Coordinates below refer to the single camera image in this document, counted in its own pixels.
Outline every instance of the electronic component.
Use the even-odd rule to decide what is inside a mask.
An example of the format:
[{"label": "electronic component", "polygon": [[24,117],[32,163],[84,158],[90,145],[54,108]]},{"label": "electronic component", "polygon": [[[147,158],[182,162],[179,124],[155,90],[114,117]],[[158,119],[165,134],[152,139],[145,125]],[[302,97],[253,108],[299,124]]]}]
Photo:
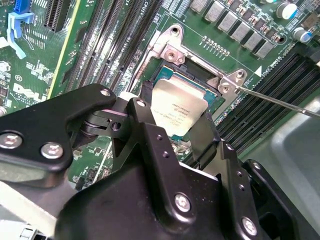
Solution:
[{"label": "electronic component", "polygon": [[276,2],[277,0],[260,0],[260,3],[262,4],[272,4]]},{"label": "electronic component", "polygon": [[104,179],[104,178],[108,177],[109,174],[110,174],[109,168],[104,168],[102,170],[102,173],[100,174],[98,180],[100,181],[101,179]]},{"label": "electronic component", "polygon": [[1,100],[0,100],[0,117],[7,114],[7,110],[5,109],[4,106],[2,106],[3,104],[4,104],[4,101],[1,98]]},{"label": "electronic component", "polygon": [[274,46],[269,41],[266,41],[258,51],[256,51],[255,55],[263,59],[273,48]]},{"label": "electronic component", "polygon": [[76,38],[75,38],[75,43],[81,41],[85,34],[86,34],[86,30],[87,30],[87,26],[83,26],[82,28],[79,29],[79,31],[76,34]]},{"label": "electronic component", "polygon": [[308,43],[312,38],[312,33],[304,30],[303,27],[298,27],[293,31],[293,38],[300,43]]},{"label": "electronic component", "polygon": [[319,20],[318,15],[316,13],[312,12],[303,21],[303,23],[301,25],[306,29],[311,29],[312,27],[314,27],[317,24],[318,20]]},{"label": "electronic component", "polygon": [[151,110],[156,124],[180,140],[215,98],[212,91],[163,66],[153,83]]},{"label": "electronic component", "polygon": [[11,66],[6,61],[0,61],[0,72],[9,72]]},{"label": "electronic component", "polygon": [[71,0],[49,0],[45,12],[44,26],[53,32],[64,27]]},{"label": "electronic component", "polygon": [[229,32],[231,27],[235,24],[238,17],[234,15],[232,12],[228,12],[227,15],[223,18],[218,28],[224,32]]},{"label": "electronic component", "polygon": [[242,2],[240,0],[234,0],[233,3],[230,5],[230,10],[236,12],[241,4]]},{"label": "electronic component", "polygon": [[249,49],[250,51],[253,51],[261,40],[262,37],[258,33],[254,32],[243,46]]},{"label": "electronic component", "polygon": [[297,5],[288,1],[280,3],[276,9],[276,16],[280,19],[292,19],[297,13]]},{"label": "electronic component", "polygon": [[267,39],[272,39],[272,37],[277,33],[277,30],[275,30],[273,27],[270,28],[270,30],[265,34]]},{"label": "electronic component", "polygon": [[231,37],[235,40],[237,40],[238,42],[241,42],[241,40],[247,35],[247,33],[249,32],[250,27],[245,24],[244,22],[242,22],[237,28],[236,30],[233,32],[233,34],[231,35]]},{"label": "electronic component", "polygon": [[207,5],[207,2],[208,0],[193,0],[190,8],[199,14]]},{"label": "electronic component", "polygon": [[260,29],[266,24],[266,21],[262,18],[260,18],[256,24],[254,25],[254,28],[258,31],[260,31]]},{"label": "electronic component", "polygon": [[245,20],[246,22],[249,21],[249,19],[253,16],[255,12],[251,9],[251,8],[248,8],[245,13],[243,14],[242,16],[242,19]]},{"label": "electronic component", "polygon": [[205,15],[205,19],[209,22],[216,22],[220,17],[221,13],[224,11],[225,7],[218,1],[215,1],[210,7],[209,11]]},{"label": "electronic component", "polygon": [[6,87],[0,86],[0,96],[6,98],[8,96],[9,90]]},{"label": "electronic component", "polygon": [[74,189],[77,191],[81,191],[82,188],[84,187],[85,183],[86,183],[85,178],[83,176],[79,177],[78,181],[76,181]]},{"label": "electronic component", "polygon": [[13,11],[17,14],[24,14],[30,11],[31,0],[15,0]]},{"label": "electronic component", "polygon": [[66,71],[63,75],[63,79],[62,79],[62,84],[65,83],[69,78],[70,78],[70,75],[72,73],[72,71],[74,70],[73,67],[71,67],[68,71]]}]

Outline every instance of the hole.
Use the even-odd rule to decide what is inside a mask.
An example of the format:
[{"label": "hole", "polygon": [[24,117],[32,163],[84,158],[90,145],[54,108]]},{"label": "hole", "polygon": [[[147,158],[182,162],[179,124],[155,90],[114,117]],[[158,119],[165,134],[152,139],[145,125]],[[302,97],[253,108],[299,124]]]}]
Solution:
[{"label": "hole", "polygon": [[167,159],[169,158],[169,153],[167,151],[164,151],[162,156]]},{"label": "hole", "polygon": [[169,59],[174,59],[175,58],[175,54],[173,53],[173,52],[170,52],[169,54],[168,54],[168,57],[169,57]]},{"label": "hole", "polygon": [[242,190],[242,191],[245,191],[245,187],[243,185],[239,185],[239,188]]},{"label": "hole", "polygon": [[113,131],[119,131],[119,129],[121,128],[121,123],[120,122],[114,122],[114,123],[112,123],[112,125],[111,125],[111,129],[113,130]]},{"label": "hole", "polygon": [[174,27],[174,28],[171,29],[171,33],[172,33],[173,35],[178,35],[178,34],[179,34],[179,29],[176,28],[176,27]]},{"label": "hole", "polygon": [[140,99],[138,99],[138,100],[136,101],[136,103],[137,103],[138,105],[140,105],[141,107],[145,107],[145,106],[146,106],[145,102],[142,101],[142,100],[140,100]]}]

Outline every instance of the chip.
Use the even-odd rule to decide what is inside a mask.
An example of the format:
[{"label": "chip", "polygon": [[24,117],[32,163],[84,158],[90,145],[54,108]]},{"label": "chip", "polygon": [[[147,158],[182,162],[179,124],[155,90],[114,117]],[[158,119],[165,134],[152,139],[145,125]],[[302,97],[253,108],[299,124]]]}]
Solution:
[{"label": "chip", "polygon": [[204,7],[207,5],[207,2],[208,2],[208,0],[193,0],[190,8],[199,14],[204,9]]},{"label": "chip", "polygon": [[241,40],[247,35],[249,30],[250,30],[250,27],[247,24],[245,24],[244,22],[242,22],[237,27],[237,29],[233,32],[231,37],[233,39],[237,40],[238,42],[241,42]]},{"label": "chip", "polygon": [[235,24],[237,19],[238,18],[236,15],[234,15],[232,12],[228,12],[228,14],[223,18],[223,20],[219,24],[218,28],[227,33]]},{"label": "chip", "polygon": [[254,25],[254,28],[260,31],[260,29],[263,27],[263,25],[266,24],[266,21],[260,18],[258,22]]},{"label": "chip", "polygon": [[86,34],[86,29],[87,29],[87,26],[83,26],[82,28],[80,28],[80,30],[76,34],[75,43],[81,41],[84,38]]},{"label": "chip", "polygon": [[248,39],[248,41],[246,41],[244,46],[250,51],[252,51],[261,40],[262,40],[262,37],[258,33],[254,32],[251,35],[251,37]]},{"label": "chip", "polygon": [[251,8],[248,8],[242,16],[243,20],[248,22],[254,13],[255,12]]},{"label": "chip", "polygon": [[214,23],[218,20],[224,9],[225,7],[221,3],[215,1],[210,7],[209,11],[206,13],[204,18]]},{"label": "chip", "polygon": [[241,4],[242,2],[240,0],[234,0],[234,2],[230,6],[230,10],[236,12]]},{"label": "chip", "polygon": [[0,87],[0,96],[6,98],[8,96],[8,88]]},{"label": "chip", "polygon": [[275,30],[273,27],[270,28],[270,30],[266,33],[267,39],[272,39],[272,37],[276,34],[277,30]]},{"label": "chip", "polygon": [[263,59],[267,56],[268,53],[270,53],[273,48],[274,46],[269,41],[267,41],[259,48],[255,55]]}]

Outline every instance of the capacitor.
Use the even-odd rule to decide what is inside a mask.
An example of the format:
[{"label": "capacitor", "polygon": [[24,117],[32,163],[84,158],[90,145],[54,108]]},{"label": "capacitor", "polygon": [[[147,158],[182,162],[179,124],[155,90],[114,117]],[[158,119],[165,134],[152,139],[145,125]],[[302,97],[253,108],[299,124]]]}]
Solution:
[{"label": "capacitor", "polygon": [[298,27],[293,31],[293,38],[298,40],[300,43],[307,43],[312,38],[312,33],[304,30],[303,27]]},{"label": "capacitor", "polygon": [[284,1],[276,9],[276,15],[280,19],[292,19],[297,13],[298,7],[294,3]]},{"label": "capacitor", "polygon": [[272,4],[276,2],[277,0],[260,0],[260,3],[262,4]]},{"label": "capacitor", "polygon": [[7,114],[7,110],[3,106],[0,106],[0,117],[4,116],[6,114]]}]

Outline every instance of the black clamp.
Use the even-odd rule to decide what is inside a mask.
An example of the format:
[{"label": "black clamp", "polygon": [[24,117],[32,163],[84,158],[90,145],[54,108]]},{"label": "black clamp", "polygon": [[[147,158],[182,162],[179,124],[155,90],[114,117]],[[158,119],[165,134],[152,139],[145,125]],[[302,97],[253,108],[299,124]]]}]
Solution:
[{"label": "black clamp", "polygon": [[220,181],[220,220],[225,236],[239,240],[263,239],[249,177],[239,164],[236,150],[219,137],[208,113],[201,116],[189,134],[199,168],[206,169]]}]

